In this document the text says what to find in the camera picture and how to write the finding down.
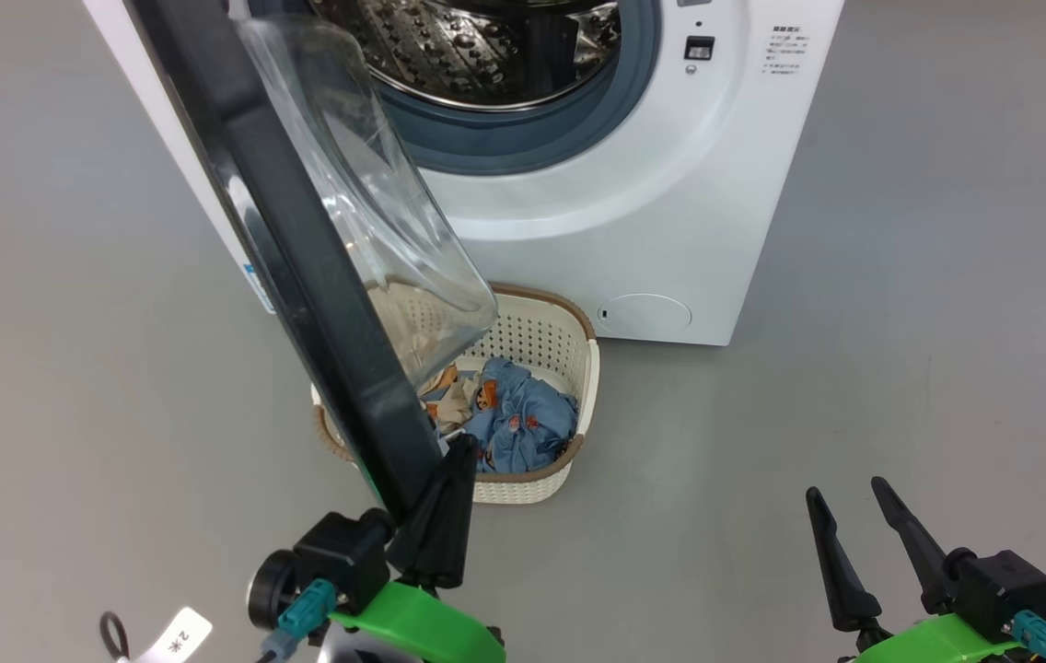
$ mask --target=laundry basket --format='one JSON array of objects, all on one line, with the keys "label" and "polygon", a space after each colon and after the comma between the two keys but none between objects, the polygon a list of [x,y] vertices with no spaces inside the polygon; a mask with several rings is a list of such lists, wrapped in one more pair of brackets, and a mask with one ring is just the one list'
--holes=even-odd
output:
[{"label": "laundry basket", "polygon": [[[525,366],[532,376],[549,383],[561,393],[576,396],[579,407],[576,434],[551,465],[525,474],[476,477],[473,501],[477,503],[533,504],[548,499],[564,485],[576,454],[585,445],[596,404],[600,352],[593,324],[568,299],[516,285],[493,284],[493,289],[498,298],[498,321],[457,359],[458,370],[481,370],[490,358],[506,358]],[[430,315],[429,306],[410,306],[410,310],[416,315]],[[354,463],[355,457],[342,444],[338,429],[313,387],[312,398],[318,436],[335,456]]]}]

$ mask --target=white washing machine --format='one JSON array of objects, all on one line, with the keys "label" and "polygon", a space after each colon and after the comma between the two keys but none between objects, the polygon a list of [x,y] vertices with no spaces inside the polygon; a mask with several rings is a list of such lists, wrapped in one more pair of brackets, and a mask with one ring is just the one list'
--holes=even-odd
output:
[{"label": "white washing machine", "polygon": [[[266,300],[143,46],[162,0],[86,0]],[[349,30],[482,276],[565,295],[602,336],[725,345],[842,0],[250,0]]]}]

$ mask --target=black cable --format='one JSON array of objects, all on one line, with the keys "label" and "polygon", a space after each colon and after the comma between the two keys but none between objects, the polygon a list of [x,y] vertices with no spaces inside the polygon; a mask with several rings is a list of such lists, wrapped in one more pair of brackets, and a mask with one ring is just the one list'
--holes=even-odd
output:
[{"label": "black cable", "polygon": [[[111,625],[114,626],[114,634],[110,633]],[[122,620],[117,614],[101,613],[101,620],[97,622],[97,631],[101,633],[101,643],[106,645],[106,650],[110,653],[111,659],[131,658],[131,645],[127,642],[127,626],[122,625]],[[114,642],[115,634],[118,635],[118,642]]]}]

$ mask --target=stainless steel drum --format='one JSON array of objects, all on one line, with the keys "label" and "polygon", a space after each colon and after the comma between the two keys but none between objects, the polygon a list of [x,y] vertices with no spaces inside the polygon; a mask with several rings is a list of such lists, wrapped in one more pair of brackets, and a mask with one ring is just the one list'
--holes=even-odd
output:
[{"label": "stainless steel drum", "polygon": [[359,41],[372,75],[450,108],[535,109],[602,70],[620,42],[616,1],[312,0]]}]

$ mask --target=floor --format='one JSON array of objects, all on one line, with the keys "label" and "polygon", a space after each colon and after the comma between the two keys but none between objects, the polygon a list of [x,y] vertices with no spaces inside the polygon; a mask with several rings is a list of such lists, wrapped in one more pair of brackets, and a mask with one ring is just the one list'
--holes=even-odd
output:
[{"label": "floor", "polygon": [[[605,343],[564,489],[476,509],[446,597],[511,662],[850,654],[811,485],[905,628],[874,474],[945,549],[1046,571],[1046,3],[848,0],[839,29],[732,345]],[[194,605],[194,662],[249,660],[257,563],[370,503],[81,3],[5,5],[0,659],[99,660],[110,609],[140,650]]]}]

